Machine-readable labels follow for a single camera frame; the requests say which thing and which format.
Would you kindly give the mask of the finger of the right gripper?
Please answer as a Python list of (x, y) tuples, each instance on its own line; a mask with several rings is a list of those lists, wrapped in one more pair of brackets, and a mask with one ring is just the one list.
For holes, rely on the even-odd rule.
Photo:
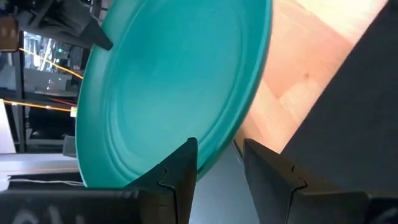
[(96, 45), (105, 50), (110, 50), (113, 43), (108, 39), (97, 20), (91, 18), (80, 34), (80, 39), (89, 45)]

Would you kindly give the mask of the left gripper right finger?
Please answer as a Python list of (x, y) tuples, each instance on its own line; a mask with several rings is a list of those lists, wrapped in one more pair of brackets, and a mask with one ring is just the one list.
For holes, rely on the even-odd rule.
[(315, 177), (253, 139), (244, 140), (244, 170), (261, 223), (364, 223), (369, 198)]

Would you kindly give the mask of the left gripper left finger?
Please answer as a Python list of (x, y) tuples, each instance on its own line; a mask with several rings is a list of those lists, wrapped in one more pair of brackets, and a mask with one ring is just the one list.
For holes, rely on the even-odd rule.
[(121, 189), (24, 187), (1, 192), (1, 223), (188, 223), (198, 143), (189, 138)]

